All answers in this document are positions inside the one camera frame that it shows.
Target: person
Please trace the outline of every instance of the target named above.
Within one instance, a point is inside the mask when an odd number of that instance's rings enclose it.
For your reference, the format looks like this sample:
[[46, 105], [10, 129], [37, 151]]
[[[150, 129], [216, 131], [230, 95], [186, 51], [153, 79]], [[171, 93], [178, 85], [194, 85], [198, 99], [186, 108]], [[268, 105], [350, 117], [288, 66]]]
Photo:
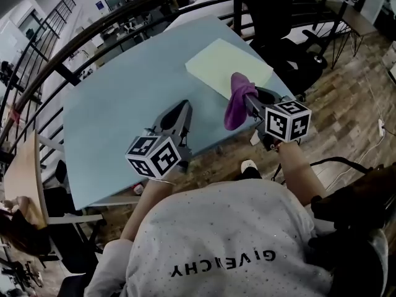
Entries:
[[[51, 245], [46, 229], [38, 230], [25, 219], [29, 203], [30, 199], [24, 196], [3, 201], [9, 212], [0, 210], [0, 235], [17, 250], [26, 254], [47, 255], [51, 251]], [[15, 206], [18, 208], [12, 213], [11, 210]]]
[[172, 194], [150, 180], [109, 242], [85, 297], [325, 296], [332, 276], [307, 262], [316, 235], [304, 208], [325, 189], [296, 142], [276, 145], [287, 188], [242, 163], [239, 181]]

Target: purple cloth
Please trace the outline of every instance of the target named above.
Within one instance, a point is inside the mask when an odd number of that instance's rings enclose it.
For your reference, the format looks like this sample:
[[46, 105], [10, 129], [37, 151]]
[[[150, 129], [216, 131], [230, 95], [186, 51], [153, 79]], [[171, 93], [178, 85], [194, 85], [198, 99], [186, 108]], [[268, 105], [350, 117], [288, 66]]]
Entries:
[[245, 122], [248, 109], [243, 99], [248, 93], [252, 93], [255, 97], [259, 95], [254, 88], [254, 82], [250, 82], [245, 75], [235, 72], [231, 76], [231, 98], [224, 116], [224, 126], [227, 130], [235, 130]]

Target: white t-shirt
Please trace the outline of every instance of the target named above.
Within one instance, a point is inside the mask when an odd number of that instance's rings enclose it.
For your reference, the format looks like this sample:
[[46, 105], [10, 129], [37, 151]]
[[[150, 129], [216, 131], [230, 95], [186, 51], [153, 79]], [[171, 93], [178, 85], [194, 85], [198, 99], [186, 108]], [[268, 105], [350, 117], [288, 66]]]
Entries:
[[325, 296], [330, 274], [305, 263], [314, 235], [305, 208], [272, 181], [175, 194], [147, 214], [134, 243], [106, 245], [85, 296]]

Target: power outlet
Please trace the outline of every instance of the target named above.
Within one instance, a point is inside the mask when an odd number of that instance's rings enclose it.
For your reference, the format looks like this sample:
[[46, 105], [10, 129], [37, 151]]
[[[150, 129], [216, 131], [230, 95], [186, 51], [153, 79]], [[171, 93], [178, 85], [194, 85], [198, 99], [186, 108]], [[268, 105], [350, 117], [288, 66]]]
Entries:
[[381, 119], [378, 119], [378, 131], [380, 137], [383, 137], [385, 135], [384, 123]]

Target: black metal railing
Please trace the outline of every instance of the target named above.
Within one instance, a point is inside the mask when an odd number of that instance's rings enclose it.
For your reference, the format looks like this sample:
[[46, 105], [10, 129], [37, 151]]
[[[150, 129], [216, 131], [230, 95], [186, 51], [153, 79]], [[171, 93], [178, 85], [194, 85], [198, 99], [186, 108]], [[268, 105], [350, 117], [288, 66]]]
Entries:
[[[206, 1], [200, 4], [195, 4], [192, 6], [188, 6], [184, 9], [178, 10], [174, 13], [168, 14], [163, 16], [160, 19], [153, 20], [150, 23], [145, 24], [143, 27], [138, 28], [131, 33], [128, 33], [126, 36], [116, 40], [113, 44], [108, 45], [106, 48], [100, 50], [97, 52], [95, 55], [93, 55], [91, 58], [87, 59], [83, 65], [81, 65], [79, 68], [77, 68], [74, 72], [69, 71], [66, 67], [63, 66], [63, 62], [71, 55], [74, 54], [76, 51], [78, 51], [81, 47], [86, 44], [91, 38], [94, 36], [100, 34], [102, 31], [105, 29], [109, 28], [111, 25], [115, 24], [116, 22], [123, 21], [125, 18], [130, 17], [131, 15], [136, 16], [137, 14], [140, 14], [141, 12], [145, 12], [147, 10], [153, 9], [154, 7], [160, 6], [164, 1], [166, 0], [133, 0], [125, 4], [124, 6], [120, 7], [119, 9], [116, 9], [112, 13], [108, 14], [105, 17], [102, 17], [95, 23], [91, 24], [89, 27], [87, 27], [83, 32], [78, 34], [76, 37], [74, 37], [67, 45], [65, 45], [57, 54], [53, 56], [51, 60], [49, 60], [46, 63], [46, 66], [38, 72], [38, 74], [35, 76], [34, 80], [29, 83], [28, 87], [20, 94], [19, 100], [14, 102], [13, 109], [15, 113], [21, 113], [23, 112], [24, 108], [26, 107], [26, 104], [30, 103], [33, 96], [37, 93], [40, 94], [40, 89], [43, 85], [43, 82], [54, 72], [57, 71], [59, 72], [64, 78], [65, 81], [63, 81], [50, 95], [49, 97], [42, 102], [40, 105], [36, 105], [35, 107], [35, 112], [31, 115], [31, 117], [26, 119], [26, 124], [25, 127], [15, 135], [15, 141], [13, 141], [12, 147], [11, 147], [11, 152], [16, 153], [17, 152], [17, 146], [18, 143], [21, 141], [21, 139], [24, 137], [24, 140], [26, 140], [26, 136], [28, 134], [29, 129], [34, 129], [35, 128], [35, 122], [38, 117], [38, 115], [44, 110], [44, 108], [52, 101], [52, 99], [60, 93], [62, 89], [64, 89], [68, 84], [72, 84], [74, 86], [78, 85], [80, 82], [79, 75], [86, 69], [88, 68], [91, 64], [93, 64], [95, 61], [98, 59], [102, 58], [105, 54], [109, 53], [111, 50], [115, 49], [119, 45], [123, 44], [125, 41], [130, 40], [131, 38], [136, 37], [137, 35], [141, 33], [145, 33], [147, 30], [153, 28], [154, 26], [162, 23], [162, 22], [170, 22], [180, 16], [181, 14], [188, 13], [193, 10], [197, 10], [203, 7], [211, 6], [214, 4], [219, 4], [227, 1], [233, 1], [234, 2], [234, 12], [227, 14], [227, 15], [222, 15], [219, 17], [220, 20], [226, 20], [226, 19], [233, 19], [233, 30], [238, 33], [239, 35], [241, 34], [241, 30], [244, 28], [252, 27], [253, 24], [246, 24], [242, 25], [241, 24], [241, 16], [243, 14], [249, 13], [248, 11], [243, 11], [242, 8], [242, 1], [243, 0], [212, 0], [212, 1]], [[314, 20], [310, 22], [302, 22], [301, 25], [298, 25], [298, 22], [296, 24], [293, 24], [293, 27], [297, 26], [303, 26], [303, 25], [308, 25], [308, 24], [318, 24], [318, 23], [323, 23], [323, 22], [330, 22], [334, 20], [333, 17], [329, 17], [329, 12], [324, 10], [323, 5], [324, 1], [322, 0], [321, 2], [315, 2], [315, 3], [309, 3], [312, 5], [315, 5], [318, 7], [318, 10], [320, 9], [320, 14], [317, 15], [316, 13], [312, 13], [314, 16]], [[62, 18], [62, 13], [58, 9], [58, 11], [54, 12], [58, 15], [58, 17], [61, 19]], [[301, 14], [296, 14], [295, 18], [300, 17]], [[254, 35], [244, 37], [245, 40], [250, 40], [254, 38]], [[2, 116], [4, 112], [4, 100], [0, 109], [0, 116]], [[38, 133], [42, 133], [63, 111], [63, 107], [60, 106], [59, 109], [55, 111], [55, 113], [49, 117], [45, 123], [39, 128]], [[4, 141], [6, 140], [10, 129], [12, 128], [12, 125], [14, 124], [15, 119], [12, 117], [8, 117], [5, 125], [2, 127], [2, 131], [0, 133], [0, 144], [3, 144]], [[50, 139], [55, 139], [56, 136], [61, 133], [63, 130], [63, 125], [60, 125], [56, 128], [56, 130], [49, 135]], [[49, 152], [43, 156], [41, 159], [41, 162], [43, 163], [45, 160], [48, 159], [48, 157], [54, 152], [54, 150], [49, 150]]]
[[[6, 105], [10, 109], [15, 105], [18, 98], [24, 93], [25, 89], [33, 82], [37, 74], [44, 69], [45, 63], [49, 61], [56, 40], [62, 32], [67, 19], [72, 13], [75, 6], [73, 0], [61, 0], [56, 7], [48, 14], [47, 18], [42, 20], [40, 26], [34, 32], [29, 40], [28, 45], [22, 52], [17, 64], [13, 67], [13, 73], [6, 82], [6, 92], [0, 107], [0, 115], [3, 116]], [[14, 90], [12, 100], [9, 97], [10, 92]], [[41, 87], [30, 97], [24, 112], [21, 111], [21, 117], [27, 121], [30, 119], [32, 110], [37, 111], [42, 104]], [[33, 128], [35, 128], [35, 119], [33, 120]], [[19, 125], [14, 127], [15, 142], [18, 142]], [[26, 140], [27, 130], [23, 132]]]

